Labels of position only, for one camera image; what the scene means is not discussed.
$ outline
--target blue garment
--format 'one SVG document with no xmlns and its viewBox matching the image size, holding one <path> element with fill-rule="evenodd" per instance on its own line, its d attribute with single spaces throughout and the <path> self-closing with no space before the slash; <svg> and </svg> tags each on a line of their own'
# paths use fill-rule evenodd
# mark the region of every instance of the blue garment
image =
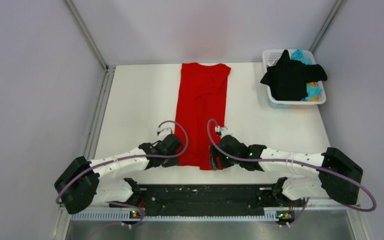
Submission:
<svg viewBox="0 0 384 240">
<path fill-rule="evenodd" d="M 297 49 L 292 55 L 290 56 L 291 60 L 297 60 L 301 61 L 301 63 L 305 65 L 311 65 L 311 60 L 308 57 L 304 57 L 303 51 L 301 49 Z"/>
<path fill-rule="evenodd" d="M 311 86 L 310 84 L 307 84 L 308 96 L 301 101 L 310 101 L 310 99 L 317 97 L 321 92 L 322 92 L 322 89 L 320 87 Z"/>
<path fill-rule="evenodd" d="M 312 62 L 310 58 L 304 57 L 304 53 L 301 49 L 297 49 L 292 55 L 290 56 L 291 60 L 297 60 L 301 61 L 301 63 L 305 65 L 311 65 Z M 301 101 L 310 101 L 310 99 L 317 97 L 322 92 L 322 89 L 318 86 L 311 86 L 310 84 L 307 84 L 307 94 L 308 97 L 302 99 Z"/>
</svg>

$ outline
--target gray wall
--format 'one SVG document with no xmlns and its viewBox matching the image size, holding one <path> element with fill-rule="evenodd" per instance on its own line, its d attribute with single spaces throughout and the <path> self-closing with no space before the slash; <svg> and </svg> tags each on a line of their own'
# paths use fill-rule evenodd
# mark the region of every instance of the gray wall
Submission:
<svg viewBox="0 0 384 240">
<path fill-rule="evenodd" d="M 364 169 L 379 206 L 366 216 L 384 240 L 384 1 L 347 1 L 315 58 L 329 76 L 320 108 L 327 135 Z"/>
<path fill-rule="evenodd" d="M 334 0 L 74 0 L 109 64 L 260 62 L 309 48 Z"/>
<path fill-rule="evenodd" d="M 62 0 L 0 1 L 0 240 L 51 236 L 102 74 Z"/>
</svg>

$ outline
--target white tabletop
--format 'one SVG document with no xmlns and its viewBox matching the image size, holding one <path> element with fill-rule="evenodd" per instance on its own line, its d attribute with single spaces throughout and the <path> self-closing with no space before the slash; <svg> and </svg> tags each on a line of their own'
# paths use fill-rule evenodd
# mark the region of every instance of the white tabletop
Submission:
<svg viewBox="0 0 384 240">
<path fill-rule="evenodd" d="M 225 64 L 231 67 L 231 72 L 224 124 L 239 141 L 297 153 L 326 151 L 329 141 L 317 106 L 271 108 L 266 86 L 260 84 L 262 63 Z M 96 159 L 157 140 L 158 124 L 176 117 L 181 68 L 181 64 L 117 66 Z M 239 166 L 217 171 L 174 166 L 151 168 L 126 177 L 140 184 L 261 184 L 275 183 L 283 176 L 279 172 L 247 171 Z"/>
</svg>

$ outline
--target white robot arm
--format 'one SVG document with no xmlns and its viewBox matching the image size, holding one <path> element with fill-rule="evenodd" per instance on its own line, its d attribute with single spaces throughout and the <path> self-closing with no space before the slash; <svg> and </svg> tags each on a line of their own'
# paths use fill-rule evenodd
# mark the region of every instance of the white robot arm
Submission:
<svg viewBox="0 0 384 240">
<path fill-rule="evenodd" d="M 219 149 L 231 156 L 249 161 L 229 158 L 215 146 L 211 146 L 209 148 L 210 165 L 214 170 L 240 165 L 249 171 L 288 173 L 294 177 L 279 178 L 274 185 L 274 194 L 285 196 L 291 201 L 317 197 L 332 198 L 345 205 L 357 203 L 359 188 L 354 184 L 335 175 L 320 172 L 313 167 L 294 163 L 297 161 L 326 168 L 360 183 L 363 176 L 362 168 L 339 149 L 328 147 L 326 152 L 320 153 L 280 151 L 259 144 L 246 146 L 234 138 L 227 127 L 217 126 L 215 131 L 221 136 L 217 144 Z"/>
<path fill-rule="evenodd" d="M 156 143 L 142 143 L 116 156 L 89 161 L 81 156 L 73 160 L 55 182 L 54 187 L 61 195 L 61 203 L 65 205 L 69 214 L 78 213 L 90 204 L 126 202 L 133 191 L 131 185 L 122 176 L 134 171 L 177 165 L 179 163 L 177 157 L 171 156 L 175 155 L 181 146 L 182 142 L 179 138 L 170 133 Z M 71 185 L 69 184 L 85 170 L 90 171 Z"/>
</svg>

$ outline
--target white basket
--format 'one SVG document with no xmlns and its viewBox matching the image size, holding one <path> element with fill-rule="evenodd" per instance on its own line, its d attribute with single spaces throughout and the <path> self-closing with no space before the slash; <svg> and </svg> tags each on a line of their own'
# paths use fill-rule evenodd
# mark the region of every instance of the white basket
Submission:
<svg viewBox="0 0 384 240">
<path fill-rule="evenodd" d="M 289 56 L 291 56 L 296 49 L 288 49 Z M 267 73 L 267 65 L 274 62 L 276 59 L 279 59 L 282 56 L 282 53 L 284 52 L 284 49 L 269 49 L 262 52 L 262 64 L 263 66 L 263 74 Z M 316 61 L 314 60 L 314 56 L 310 51 L 302 50 L 304 58 L 309 58 L 311 60 L 312 64 L 316 64 Z M 325 89 L 323 88 L 322 81 L 317 82 L 317 87 L 321 88 L 321 93 L 318 95 L 317 101 L 278 101 L 273 98 L 272 92 L 270 91 L 270 87 L 267 86 L 267 94 L 270 106 L 273 108 L 290 108 L 290 107 L 305 107 L 305 106 L 312 106 L 317 104 L 324 104 L 326 102 L 326 93 Z"/>
</svg>

